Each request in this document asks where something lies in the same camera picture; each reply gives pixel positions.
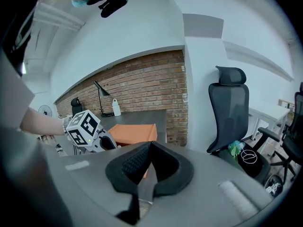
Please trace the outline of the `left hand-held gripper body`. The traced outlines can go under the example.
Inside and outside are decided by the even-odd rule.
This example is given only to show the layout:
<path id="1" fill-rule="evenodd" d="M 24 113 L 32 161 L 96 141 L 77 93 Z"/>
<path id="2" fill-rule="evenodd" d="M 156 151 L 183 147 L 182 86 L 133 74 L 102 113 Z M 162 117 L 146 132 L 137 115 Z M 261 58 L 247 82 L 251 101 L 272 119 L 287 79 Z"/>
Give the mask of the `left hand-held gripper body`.
<path id="1" fill-rule="evenodd" d="M 66 131 L 77 147 L 85 148 L 89 152 L 102 152 L 105 151 L 100 144 L 103 129 L 100 119 L 90 110 L 85 110 L 75 114 Z"/>

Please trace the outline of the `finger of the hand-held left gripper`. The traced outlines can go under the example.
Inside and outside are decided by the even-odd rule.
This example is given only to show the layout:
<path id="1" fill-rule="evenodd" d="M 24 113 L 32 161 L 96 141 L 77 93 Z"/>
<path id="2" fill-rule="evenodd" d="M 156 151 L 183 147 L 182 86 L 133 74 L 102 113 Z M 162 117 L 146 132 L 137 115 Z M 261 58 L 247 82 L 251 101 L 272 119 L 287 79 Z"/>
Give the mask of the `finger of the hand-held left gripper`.
<path id="1" fill-rule="evenodd" d="M 99 140 L 100 140 L 100 146 L 104 149 L 104 150 L 111 150 L 111 149 L 116 149 L 117 148 L 117 144 L 116 144 L 116 141 L 114 140 L 114 138 L 112 137 L 112 135 L 102 129 L 100 132 L 99 132 Z"/>

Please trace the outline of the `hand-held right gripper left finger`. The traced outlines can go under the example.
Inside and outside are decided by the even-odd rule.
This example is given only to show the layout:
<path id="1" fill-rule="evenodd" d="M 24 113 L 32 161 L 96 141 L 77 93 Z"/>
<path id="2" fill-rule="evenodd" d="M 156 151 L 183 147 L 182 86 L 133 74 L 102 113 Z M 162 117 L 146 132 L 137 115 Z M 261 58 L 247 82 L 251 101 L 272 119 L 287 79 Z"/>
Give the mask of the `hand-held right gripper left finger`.
<path id="1" fill-rule="evenodd" d="M 149 143 L 100 153 L 60 157 L 47 149 L 56 190 L 57 227 L 156 227 L 153 213 L 141 217 L 138 184 Z"/>

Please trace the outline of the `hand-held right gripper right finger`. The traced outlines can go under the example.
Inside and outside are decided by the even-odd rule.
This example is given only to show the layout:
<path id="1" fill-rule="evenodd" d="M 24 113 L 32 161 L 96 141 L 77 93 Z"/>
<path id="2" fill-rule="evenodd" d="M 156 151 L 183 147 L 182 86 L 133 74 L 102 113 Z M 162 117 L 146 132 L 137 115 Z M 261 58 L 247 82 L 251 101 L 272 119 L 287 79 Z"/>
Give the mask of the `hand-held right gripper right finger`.
<path id="1" fill-rule="evenodd" d="M 149 154 L 158 182 L 139 227 L 258 226 L 272 201 L 259 182 L 218 157 L 157 142 Z"/>

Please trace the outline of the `orange cardboard box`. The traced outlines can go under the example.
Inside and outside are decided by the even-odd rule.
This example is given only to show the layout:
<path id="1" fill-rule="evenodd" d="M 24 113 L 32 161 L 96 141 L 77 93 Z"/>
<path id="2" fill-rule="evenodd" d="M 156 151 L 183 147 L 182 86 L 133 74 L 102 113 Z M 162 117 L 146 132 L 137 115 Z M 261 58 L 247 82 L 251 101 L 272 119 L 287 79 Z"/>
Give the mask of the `orange cardboard box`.
<path id="1" fill-rule="evenodd" d="M 116 124 L 108 132 L 119 148 L 140 142 L 156 141 L 158 137 L 156 124 Z"/>

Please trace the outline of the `person's left forearm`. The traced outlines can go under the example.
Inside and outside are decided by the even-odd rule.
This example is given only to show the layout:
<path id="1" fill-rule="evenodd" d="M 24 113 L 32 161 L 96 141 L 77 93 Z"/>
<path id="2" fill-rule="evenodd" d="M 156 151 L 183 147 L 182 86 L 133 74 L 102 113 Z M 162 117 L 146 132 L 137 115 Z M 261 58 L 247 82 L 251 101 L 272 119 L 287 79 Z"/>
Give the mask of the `person's left forearm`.
<path id="1" fill-rule="evenodd" d="M 61 120 L 43 115 L 31 107 L 27 109 L 20 129 L 36 135 L 56 136 L 65 134 Z"/>

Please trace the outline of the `white bottle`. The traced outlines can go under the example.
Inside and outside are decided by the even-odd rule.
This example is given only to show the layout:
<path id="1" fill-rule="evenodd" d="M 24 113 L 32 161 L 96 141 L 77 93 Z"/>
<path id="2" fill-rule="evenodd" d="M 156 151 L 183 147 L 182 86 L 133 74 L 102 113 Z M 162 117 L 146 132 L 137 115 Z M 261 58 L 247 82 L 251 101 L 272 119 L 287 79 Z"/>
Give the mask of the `white bottle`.
<path id="1" fill-rule="evenodd" d="M 113 108 L 113 113 L 114 113 L 115 117 L 118 117 L 121 115 L 119 103 L 115 98 L 112 101 L 112 108 Z"/>

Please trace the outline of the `black desk lamp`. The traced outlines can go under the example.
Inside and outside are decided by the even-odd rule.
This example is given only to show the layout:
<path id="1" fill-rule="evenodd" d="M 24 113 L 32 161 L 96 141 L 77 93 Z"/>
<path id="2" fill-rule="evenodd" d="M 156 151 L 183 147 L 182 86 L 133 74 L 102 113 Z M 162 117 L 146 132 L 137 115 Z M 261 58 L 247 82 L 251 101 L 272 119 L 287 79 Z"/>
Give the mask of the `black desk lamp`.
<path id="1" fill-rule="evenodd" d="M 110 94 L 97 81 L 94 81 L 94 85 L 98 89 L 98 98 L 99 98 L 99 105 L 100 105 L 100 116 L 101 117 L 111 117 L 111 116 L 113 116 L 114 113 L 105 113 L 105 111 L 104 111 L 104 109 L 102 107 L 102 103 L 101 103 L 101 98 L 103 98 L 105 96 L 109 96 Z"/>

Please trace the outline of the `green and blue artificial flower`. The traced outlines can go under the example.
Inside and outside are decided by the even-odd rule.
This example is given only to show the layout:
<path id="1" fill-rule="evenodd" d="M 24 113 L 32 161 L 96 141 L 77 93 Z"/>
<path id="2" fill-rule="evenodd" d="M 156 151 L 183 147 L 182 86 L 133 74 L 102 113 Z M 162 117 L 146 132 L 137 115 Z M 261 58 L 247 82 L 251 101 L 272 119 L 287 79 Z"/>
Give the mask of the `green and blue artificial flower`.
<path id="1" fill-rule="evenodd" d="M 242 141 L 234 141 L 228 145 L 228 151 L 235 161 L 238 161 L 238 155 L 244 149 L 245 143 Z"/>

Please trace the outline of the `black mesh office chair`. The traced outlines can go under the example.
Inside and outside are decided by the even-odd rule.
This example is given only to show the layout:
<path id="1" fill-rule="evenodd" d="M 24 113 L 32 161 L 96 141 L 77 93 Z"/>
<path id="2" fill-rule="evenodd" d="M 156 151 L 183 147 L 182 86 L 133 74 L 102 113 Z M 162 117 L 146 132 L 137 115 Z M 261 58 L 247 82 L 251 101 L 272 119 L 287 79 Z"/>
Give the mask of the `black mesh office chair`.
<path id="1" fill-rule="evenodd" d="M 249 126 L 249 89 L 245 82 L 246 74 L 235 67 L 220 67 L 219 81 L 209 85 L 208 93 L 216 120 L 217 135 L 207 152 L 237 169 L 245 172 L 260 184 L 264 184 L 270 171 L 269 162 L 258 150 L 268 138 L 275 141 L 278 135 L 260 127 L 262 134 L 255 144 L 245 143 L 244 149 L 235 161 L 228 151 L 228 145 L 234 141 L 242 141 Z"/>
<path id="2" fill-rule="evenodd" d="M 294 118 L 290 126 L 286 128 L 282 137 L 282 149 L 288 155 L 287 158 L 275 150 L 270 156 L 278 156 L 281 161 L 271 163 L 271 166 L 282 166 L 284 168 L 283 183 L 286 182 L 287 172 L 291 171 L 294 181 L 296 173 L 291 166 L 291 161 L 303 166 L 303 82 L 300 89 L 294 95 Z"/>

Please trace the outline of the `black bag with white print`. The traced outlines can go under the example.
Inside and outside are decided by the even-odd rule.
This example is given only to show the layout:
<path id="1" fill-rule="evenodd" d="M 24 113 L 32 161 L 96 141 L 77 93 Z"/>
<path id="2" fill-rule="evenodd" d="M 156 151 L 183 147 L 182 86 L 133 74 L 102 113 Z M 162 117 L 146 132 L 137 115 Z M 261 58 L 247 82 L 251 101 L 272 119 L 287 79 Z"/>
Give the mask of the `black bag with white print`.
<path id="1" fill-rule="evenodd" d="M 272 197 L 278 196 L 283 191 L 283 180 L 278 175 L 271 175 L 265 183 L 265 190 Z"/>

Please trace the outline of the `white desk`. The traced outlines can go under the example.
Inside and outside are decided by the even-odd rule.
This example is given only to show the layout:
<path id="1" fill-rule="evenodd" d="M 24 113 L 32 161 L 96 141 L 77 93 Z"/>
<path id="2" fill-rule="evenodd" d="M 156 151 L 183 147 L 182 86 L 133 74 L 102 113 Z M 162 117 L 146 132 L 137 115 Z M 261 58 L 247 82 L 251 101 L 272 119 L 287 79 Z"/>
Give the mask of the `white desk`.
<path id="1" fill-rule="evenodd" d="M 256 137 L 260 120 L 268 123 L 268 129 L 271 131 L 277 126 L 278 123 L 281 123 L 278 133 L 278 135 L 281 136 L 289 112 L 290 109 L 279 105 L 268 104 L 266 102 L 261 102 L 260 104 L 250 102 L 249 114 L 257 118 L 251 139 L 254 140 Z"/>

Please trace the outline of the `black shirt with white patch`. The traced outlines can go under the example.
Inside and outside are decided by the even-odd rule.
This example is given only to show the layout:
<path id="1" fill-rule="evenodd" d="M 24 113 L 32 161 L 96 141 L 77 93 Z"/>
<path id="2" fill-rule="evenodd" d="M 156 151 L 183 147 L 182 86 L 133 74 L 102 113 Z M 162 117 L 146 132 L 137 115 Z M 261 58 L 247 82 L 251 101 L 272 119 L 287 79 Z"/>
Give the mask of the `black shirt with white patch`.
<path id="1" fill-rule="evenodd" d="M 31 38 L 31 27 L 37 0 L 17 2 L 0 19 L 0 46 L 18 75 L 22 76 L 25 50 Z"/>

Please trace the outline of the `blue face mask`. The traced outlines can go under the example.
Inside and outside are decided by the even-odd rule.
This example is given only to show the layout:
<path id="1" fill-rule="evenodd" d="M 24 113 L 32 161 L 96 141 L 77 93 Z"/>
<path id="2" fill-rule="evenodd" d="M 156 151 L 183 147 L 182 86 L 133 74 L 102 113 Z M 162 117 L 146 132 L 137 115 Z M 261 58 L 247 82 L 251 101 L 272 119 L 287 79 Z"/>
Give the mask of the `blue face mask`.
<path id="1" fill-rule="evenodd" d="M 88 2 L 89 0 L 71 0 L 72 5 L 76 8 L 87 6 Z"/>

